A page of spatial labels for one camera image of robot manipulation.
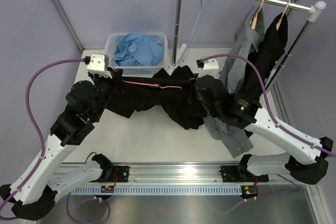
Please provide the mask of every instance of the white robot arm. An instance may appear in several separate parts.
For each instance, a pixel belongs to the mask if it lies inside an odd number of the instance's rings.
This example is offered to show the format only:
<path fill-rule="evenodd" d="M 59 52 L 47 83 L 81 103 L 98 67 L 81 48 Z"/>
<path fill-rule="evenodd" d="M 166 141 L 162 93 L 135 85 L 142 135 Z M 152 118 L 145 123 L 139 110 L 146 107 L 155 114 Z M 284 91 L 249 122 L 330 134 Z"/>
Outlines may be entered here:
<path fill-rule="evenodd" d="M 0 187 L 3 200 L 7 200 L 17 191 L 9 200 L 14 204 L 12 212 L 17 218 L 41 219 L 51 211 L 55 203 L 77 187 L 93 180 L 114 180 L 113 164 L 102 154 L 95 155 L 92 160 L 62 177 L 52 178 L 65 158 L 95 128 L 93 123 L 100 120 L 115 88 L 107 63 L 108 58 L 104 55 L 92 54 L 86 59 L 87 70 L 94 84 L 80 81 L 72 86 L 66 96 L 68 105 L 65 111 L 50 129 L 44 156 L 40 152 L 17 181 Z M 17 189 L 39 159 L 42 161 L 33 176 L 23 187 Z"/>
<path fill-rule="evenodd" d="M 269 156 L 244 155 L 238 167 L 239 176 L 291 175 L 306 184 L 316 184 L 324 177 L 328 168 L 325 160 L 327 154 L 317 148 L 331 151 L 331 139 L 308 136 L 279 119 L 276 119 L 276 124 L 259 101 L 253 101 L 244 94 L 228 94 L 217 79 L 219 66 L 215 59 L 206 60 L 201 67 L 203 70 L 195 82 L 195 89 L 210 115 L 229 125 L 263 136 L 285 151 Z M 305 139 L 309 145 L 286 133 L 279 125 Z"/>
<path fill-rule="evenodd" d="M 77 187 L 93 180 L 114 181 L 113 164 L 102 154 L 95 155 L 92 160 L 62 177 L 52 177 L 65 158 L 94 129 L 93 123 L 99 122 L 112 91 L 119 88 L 120 82 L 116 80 L 121 80 L 122 71 L 115 70 L 112 76 L 107 56 L 92 54 L 85 62 L 88 64 L 87 70 L 94 84 L 80 81 L 73 85 L 66 96 L 68 105 L 65 111 L 50 129 L 44 156 L 41 157 L 39 153 L 17 181 L 0 187 L 0 196 L 3 200 L 14 204 L 12 212 L 17 218 L 41 219 L 51 211 L 55 203 Z M 195 89 L 204 108 L 213 117 L 257 133 L 286 151 L 271 156 L 244 155 L 236 169 L 240 179 L 250 182 L 251 178 L 254 179 L 256 176 L 290 174 L 303 183 L 316 184 L 327 172 L 326 154 L 282 131 L 258 102 L 246 103 L 246 100 L 238 99 L 238 103 L 234 104 L 229 100 L 230 97 L 226 100 L 227 98 L 223 96 L 225 92 L 223 84 L 214 78 L 217 75 L 217 61 L 206 62 L 195 82 Z M 333 142 L 329 138 L 318 139 L 307 136 L 285 122 L 278 121 L 315 146 L 331 150 Z M 20 190 L 17 190 L 39 159 L 42 159 L 41 164 L 33 176 Z"/>

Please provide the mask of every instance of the gray shirt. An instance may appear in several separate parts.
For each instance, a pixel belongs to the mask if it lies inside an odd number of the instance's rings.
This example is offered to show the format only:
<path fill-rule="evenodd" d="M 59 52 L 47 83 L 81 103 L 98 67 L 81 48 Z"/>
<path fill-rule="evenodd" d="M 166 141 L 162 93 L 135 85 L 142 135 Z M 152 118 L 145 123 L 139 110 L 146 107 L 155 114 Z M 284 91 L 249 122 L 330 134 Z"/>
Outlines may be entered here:
<path fill-rule="evenodd" d="M 243 22 L 235 32 L 235 44 L 230 51 L 231 54 L 243 56 L 248 55 L 258 49 L 258 45 L 264 39 L 264 14 L 260 10 L 258 14 L 256 30 L 251 28 L 251 22 L 258 7 L 252 7 L 245 16 Z M 219 79 L 223 82 L 229 93 L 238 91 L 244 82 L 246 63 L 240 59 L 228 57 L 220 73 Z M 228 126 L 217 118 L 208 115 L 204 123 L 216 140 L 221 140 L 227 147 L 232 157 L 249 151 L 253 148 L 251 141 L 246 136 L 244 130 Z"/>

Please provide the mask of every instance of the lavender wall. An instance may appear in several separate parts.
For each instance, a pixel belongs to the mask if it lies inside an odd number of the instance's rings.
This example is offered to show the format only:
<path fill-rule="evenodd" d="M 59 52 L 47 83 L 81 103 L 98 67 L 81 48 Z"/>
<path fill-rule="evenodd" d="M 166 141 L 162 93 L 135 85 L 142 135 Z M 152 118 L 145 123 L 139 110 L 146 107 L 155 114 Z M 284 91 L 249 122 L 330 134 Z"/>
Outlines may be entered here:
<path fill-rule="evenodd" d="M 162 32 L 172 44 L 176 0 L 60 0 L 79 38 L 87 48 L 103 47 L 111 33 Z M 258 2 L 218 0 L 195 47 L 231 46 L 234 31 Z M 200 0 L 183 0 L 180 44 L 189 40 L 197 18 Z M 266 25 L 283 10 L 265 5 Z"/>
<path fill-rule="evenodd" d="M 336 141 L 336 0 L 323 1 L 327 3 L 326 9 L 300 42 L 279 78 L 279 85 L 291 124 L 310 135 L 328 136 Z M 293 12 L 289 29 L 298 33 L 304 18 L 305 15 Z M 328 162 L 328 173 L 320 184 L 336 220 L 336 161 L 329 158 Z"/>
<path fill-rule="evenodd" d="M 0 6 L 2 185 L 15 181 L 40 150 L 25 107 L 29 79 L 48 63 L 78 58 L 80 54 L 50 0 L 0 0 Z M 76 70 L 76 63 L 57 66 L 43 73 L 33 85 L 31 107 L 44 136 L 66 104 L 65 94 Z M 8 208 L 1 214 L 12 216 Z"/>

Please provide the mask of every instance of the white table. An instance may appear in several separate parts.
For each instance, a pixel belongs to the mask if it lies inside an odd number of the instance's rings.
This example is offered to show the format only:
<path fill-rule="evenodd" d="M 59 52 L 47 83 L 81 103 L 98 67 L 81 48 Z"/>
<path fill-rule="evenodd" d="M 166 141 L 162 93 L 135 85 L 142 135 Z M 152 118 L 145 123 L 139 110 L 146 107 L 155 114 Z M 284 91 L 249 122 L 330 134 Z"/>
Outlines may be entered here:
<path fill-rule="evenodd" d="M 229 48 L 191 49 L 186 61 L 181 66 L 188 65 L 193 72 L 200 70 L 196 59 L 203 56 L 225 54 Z M 93 52 L 103 53 L 103 50 L 85 50 L 83 57 Z M 220 69 L 225 58 L 218 59 Z M 80 64 L 75 82 L 90 80 L 86 66 Z M 272 111 L 276 109 L 270 99 Z M 96 128 L 85 138 L 81 145 L 71 153 L 65 162 L 84 162 L 90 152 L 104 154 L 112 162 L 231 162 L 242 157 L 232 158 L 221 141 L 214 140 L 208 130 L 202 125 L 198 130 L 185 130 L 163 111 L 155 106 L 148 111 L 134 112 L 127 119 L 108 110 Z M 279 154 L 284 151 L 266 140 L 253 134 L 250 137 L 254 148 L 248 153 L 255 155 Z"/>

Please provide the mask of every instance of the white plastic basket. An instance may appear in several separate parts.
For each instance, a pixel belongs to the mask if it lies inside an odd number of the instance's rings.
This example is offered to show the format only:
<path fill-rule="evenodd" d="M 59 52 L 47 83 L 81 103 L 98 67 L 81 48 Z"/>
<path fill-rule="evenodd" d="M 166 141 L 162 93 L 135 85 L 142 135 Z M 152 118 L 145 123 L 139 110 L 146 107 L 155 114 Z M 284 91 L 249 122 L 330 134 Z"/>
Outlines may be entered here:
<path fill-rule="evenodd" d="M 122 34 L 111 34 L 106 41 L 105 44 L 105 55 L 109 56 L 109 61 L 113 59 L 115 47 L 116 45 L 116 38 L 117 37 L 124 37 L 128 33 L 122 33 Z M 123 69 L 123 74 L 154 74 L 157 73 L 160 69 L 164 68 L 167 62 L 167 48 L 168 48 L 168 41 L 167 41 L 167 35 L 163 33 L 143 33 L 149 36 L 152 36 L 154 38 L 158 38 L 161 41 L 161 47 L 163 48 L 163 56 L 161 60 L 156 64 L 156 66 L 142 66 L 142 67 L 119 67 L 116 66 L 115 68 L 121 68 Z"/>

